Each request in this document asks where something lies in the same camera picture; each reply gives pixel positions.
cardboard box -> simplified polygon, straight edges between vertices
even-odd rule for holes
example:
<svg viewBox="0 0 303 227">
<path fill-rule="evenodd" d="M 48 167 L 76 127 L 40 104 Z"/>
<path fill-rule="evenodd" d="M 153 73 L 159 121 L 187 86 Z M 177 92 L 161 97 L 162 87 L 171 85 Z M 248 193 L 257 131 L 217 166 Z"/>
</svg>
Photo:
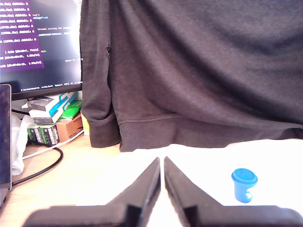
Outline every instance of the cardboard box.
<svg viewBox="0 0 303 227">
<path fill-rule="evenodd" d="M 75 135 L 77 135 L 82 129 L 81 114 L 78 113 L 71 121 L 59 121 L 56 123 L 59 141 L 62 143 Z"/>
</svg>

blue plastic container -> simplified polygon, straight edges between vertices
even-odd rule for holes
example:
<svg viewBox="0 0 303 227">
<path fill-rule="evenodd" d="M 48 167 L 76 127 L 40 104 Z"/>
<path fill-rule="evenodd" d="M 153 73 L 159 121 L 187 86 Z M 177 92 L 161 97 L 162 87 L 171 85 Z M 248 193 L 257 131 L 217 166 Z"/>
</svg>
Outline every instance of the blue plastic container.
<svg viewBox="0 0 303 227">
<path fill-rule="evenodd" d="M 257 184 L 257 176 L 248 169 L 239 168 L 232 173 L 235 185 L 235 197 L 238 201 L 248 203 L 252 200 L 253 187 Z"/>
</svg>

white desk surface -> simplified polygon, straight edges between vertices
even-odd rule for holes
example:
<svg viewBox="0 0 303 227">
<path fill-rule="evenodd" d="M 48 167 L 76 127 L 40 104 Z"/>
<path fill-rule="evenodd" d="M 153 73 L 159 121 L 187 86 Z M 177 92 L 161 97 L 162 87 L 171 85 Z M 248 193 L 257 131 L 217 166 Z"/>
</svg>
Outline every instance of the white desk surface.
<svg viewBox="0 0 303 227">
<path fill-rule="evenodd" d="M 78 205 L 105 205 L 117 196 L 156 158 L 161 158 L 161 193 L 148 227 L 181 226 L 164 186 L 163 158 L 168 156 L 198 187 L 224 206 L 277 205 L 303 216 L 303 140 L 259 140 L 225 148 L 165 148 L 120 153 L 105 167 Z M 248 204 L 234 197 L 232 172 L 252 170 L 258 177 L 253 200 Z"/>
</svg>

computer monitor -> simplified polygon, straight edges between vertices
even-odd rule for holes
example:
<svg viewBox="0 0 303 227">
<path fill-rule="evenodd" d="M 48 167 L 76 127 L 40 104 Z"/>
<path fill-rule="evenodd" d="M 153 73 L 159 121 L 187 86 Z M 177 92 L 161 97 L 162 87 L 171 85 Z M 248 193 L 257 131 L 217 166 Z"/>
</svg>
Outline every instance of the computer monitor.
<svg viewBox="0 0 303 227">
<path fill-rule="evenodd" d="M 0 82 L 12 100 L 82 88 L 81 0 L 0 1 Z"/>
</svg>

monitor bezel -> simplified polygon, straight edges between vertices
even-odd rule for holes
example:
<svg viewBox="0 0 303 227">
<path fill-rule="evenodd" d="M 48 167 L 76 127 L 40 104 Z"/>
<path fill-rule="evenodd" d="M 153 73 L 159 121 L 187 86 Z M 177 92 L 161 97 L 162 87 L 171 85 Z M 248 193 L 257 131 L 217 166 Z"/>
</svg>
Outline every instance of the monitor bezel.
<svg viewBox="0 0 303 227">
<path fill-rule="evenodd" d="M 50 96 L 56 95 L 65 92 L 72 92 L 72 91 L 81 91 L 82 90 L 82 83 L 77 85 L 69 85 L 69 86 L 62 86 L 62 87 L 53 87 L 53 88 L 44 88 L 35 91 L 25 91 L 19 93 L 12 93 L 11 99 L 12 101 L 26 99 L 26 98 L 35 98 L 41 96 Z"/>
</svg>

